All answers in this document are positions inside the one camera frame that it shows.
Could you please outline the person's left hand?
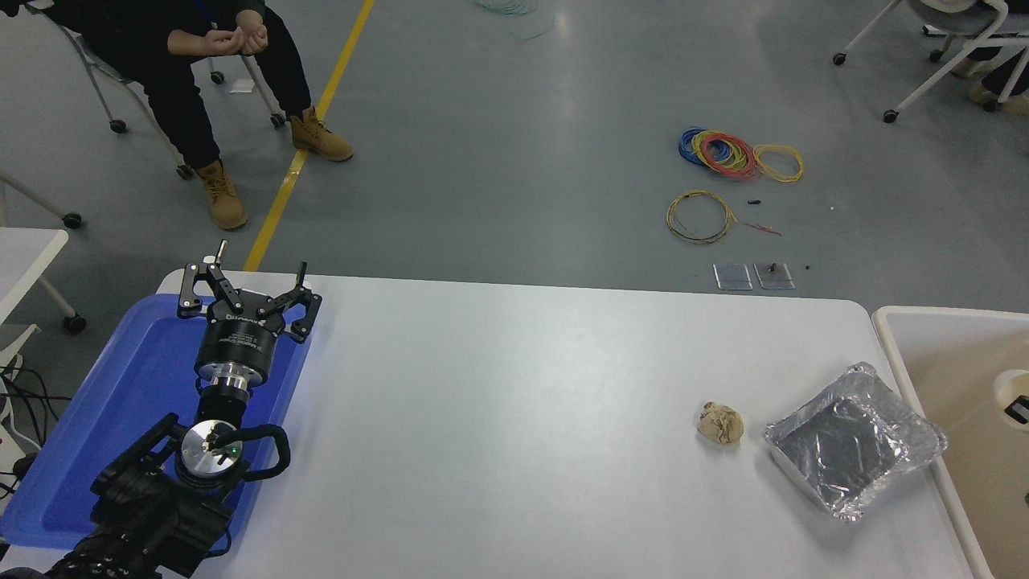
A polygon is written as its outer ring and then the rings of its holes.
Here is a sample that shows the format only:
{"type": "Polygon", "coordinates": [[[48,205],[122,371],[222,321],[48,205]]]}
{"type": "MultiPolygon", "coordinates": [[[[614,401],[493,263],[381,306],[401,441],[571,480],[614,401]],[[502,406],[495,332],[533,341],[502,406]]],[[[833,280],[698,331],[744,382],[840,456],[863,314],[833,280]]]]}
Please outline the person's left hand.
{"type": "Polygon", "coordinates": [[[242,10],[235,16],[236,25],[242,30],[244,44],[242,55],[260,55],[269,46],[264,19],[256,10],[242,10]]]}

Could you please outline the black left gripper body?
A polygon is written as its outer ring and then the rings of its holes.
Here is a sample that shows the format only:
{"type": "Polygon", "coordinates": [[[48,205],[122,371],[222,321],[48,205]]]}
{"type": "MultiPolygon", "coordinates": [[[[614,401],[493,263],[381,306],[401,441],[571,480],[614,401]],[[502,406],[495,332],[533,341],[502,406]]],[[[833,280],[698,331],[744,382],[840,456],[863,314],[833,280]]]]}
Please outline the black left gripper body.
{"type": "Polygon", "coordinates": [[[226,318],[206,321],[201,348],[196,356],[196,373],[211,374],[219,365],[242,365],[255,374],[268,374],[278,337],[284,330],[284,318],[275,314],[268,319],[226,318]]]}

